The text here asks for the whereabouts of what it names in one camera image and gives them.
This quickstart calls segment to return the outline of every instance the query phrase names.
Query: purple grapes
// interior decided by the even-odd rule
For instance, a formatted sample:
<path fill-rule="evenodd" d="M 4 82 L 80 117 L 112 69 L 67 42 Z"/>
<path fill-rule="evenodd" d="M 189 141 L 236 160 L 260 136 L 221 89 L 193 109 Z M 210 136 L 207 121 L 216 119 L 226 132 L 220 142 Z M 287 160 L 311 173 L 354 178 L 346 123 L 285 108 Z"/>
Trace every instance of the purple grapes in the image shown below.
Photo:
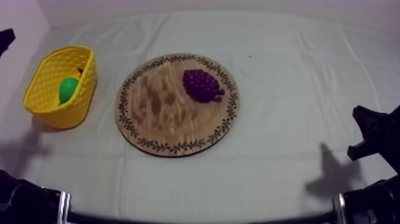
<path fill-rule="evenodd" d="M 219 102 L 221 97 L 218 96 L 225 94 L 217 79 L 201 69 L 186 70 L 183 73 L 183 86 L 186 93 L 197 102 Z"/>

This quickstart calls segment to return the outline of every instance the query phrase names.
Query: floral border pattern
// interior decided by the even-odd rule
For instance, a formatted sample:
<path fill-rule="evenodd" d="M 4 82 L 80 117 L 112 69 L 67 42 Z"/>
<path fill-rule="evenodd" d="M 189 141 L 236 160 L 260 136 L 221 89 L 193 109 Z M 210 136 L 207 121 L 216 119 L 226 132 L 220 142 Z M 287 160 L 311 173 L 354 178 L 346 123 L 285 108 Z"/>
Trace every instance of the floral border pattern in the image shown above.
<path fill-rule="evenodd" d="M 135 128 L 132 120 L 127 116 L 128 113 L 128 91 L 132 84 L 134 84 L 139 77 L 143 75 L 144 72 L 154 69 L 163 65 L 166 62 L 173 63 L 176 61 L 186 61 L 186 60 L 196 60 L 199 64 L 202 64 L 211 71 L 217 73 L 217 76 L 221 79 L 222 84 L 225 89 L 229 92 L 229 102 L 227 106 L 227 118 L 223 119 L 221 124 L 214 129 L 214 133 L 209 135 L 206 139 L 197 139 L 191 142 L 179 142 L 177 145 L 168 145 L 161 142 L 148 140 L 140 137 L 140 133 L 137 128 Z M 160 151 L 169 151 L 171 153 L 177 154 L 179 151 L 189 151 L 193 148 L 202 148 L 206 144 L 215 144 L 221 136 L 225 135 L 230 126 L 233 124 L 236 118 L 236 113 L 238 110 L 239 96 L 236 92 L 236 85 L 231 82 L 229 75 L 223 72 L 223 69 L 215 65 L 213 62 L 209 61 L 206 57 L 196 56 L 192 54 L 187 55 L 165 55 L 159 60 L 152 62 L 151 64 L 145 65 L 140 69 L 136 70 L 133 75 L 126 79 L 122 85 L 122 89 L 118 96 L 118 122 L 123 124 L 123 128 L 127 130 L 127 133 L 137 140 L 137 144 L 142 147 L 147 147 L 154 150 L 155 153 Z"/>

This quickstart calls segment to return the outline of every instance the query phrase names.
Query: white wall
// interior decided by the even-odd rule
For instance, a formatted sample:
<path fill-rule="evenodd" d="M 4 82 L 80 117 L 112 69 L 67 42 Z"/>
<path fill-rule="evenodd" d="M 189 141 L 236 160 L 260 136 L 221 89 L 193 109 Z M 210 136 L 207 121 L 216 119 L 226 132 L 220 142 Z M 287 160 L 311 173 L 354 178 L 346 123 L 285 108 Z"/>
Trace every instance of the white wall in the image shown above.
<path fill-rule="evenodd" d="M 134 13 L 254 10 L 356 24 L 400 33 L 400 0 L 39 0 L 51 26 Z"/>
<path fill-rule="evenodd" d="M 36 0 L 1 0 L 0 30 L 7 28 L 16 38 L 0 58 L 0 119 L 49 24 Z"/>

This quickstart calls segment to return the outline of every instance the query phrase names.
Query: white cloth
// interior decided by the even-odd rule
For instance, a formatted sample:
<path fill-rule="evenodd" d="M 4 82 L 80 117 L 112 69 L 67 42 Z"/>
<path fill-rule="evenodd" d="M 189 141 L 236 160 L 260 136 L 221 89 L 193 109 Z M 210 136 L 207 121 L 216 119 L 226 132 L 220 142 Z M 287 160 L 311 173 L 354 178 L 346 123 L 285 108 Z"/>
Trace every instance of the white cloth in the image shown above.
<path fill-rule="evenodd" d="M 45 54 L 72 44 L 96 55 L 89 115 L 74 129 L 36 133 L 24 91 Z M 135 67 L 174 52 L 225 66 L 240 112 L 209 150 L 158 158 L 119 133 L 115 96 Z M 394 174 L 377 155 L 351 163 L 346 149 L 361 140 L 355 106 L 399 105 L 399 62 L 399 37 L 281 14 L 199 11 L 62 27 L 47 35 L 9 105 L 0 168 L 72 193 L 75 210 L 131 219 L 241 222 L 326 211 L 333 194 Z"/>

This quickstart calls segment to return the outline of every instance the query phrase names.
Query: wood grain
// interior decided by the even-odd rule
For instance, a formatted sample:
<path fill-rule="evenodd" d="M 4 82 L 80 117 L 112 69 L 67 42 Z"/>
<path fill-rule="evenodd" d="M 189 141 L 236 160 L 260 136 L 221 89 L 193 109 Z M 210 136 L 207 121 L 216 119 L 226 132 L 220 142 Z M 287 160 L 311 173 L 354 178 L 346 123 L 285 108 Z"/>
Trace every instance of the wood grain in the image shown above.
<path fill-rule="evenodd" d="M 226 92 L 220 102 L 199 103 L 185 92 L 185 70 L 202 69 Z M 123 136 L 138 149 L 162 157 L 199 153 L 232 127 L 239 94 L 232 75 L 219 63 L 192 54 L 170 54 L 142 64 L 123 83 L 115 119 Z"/>

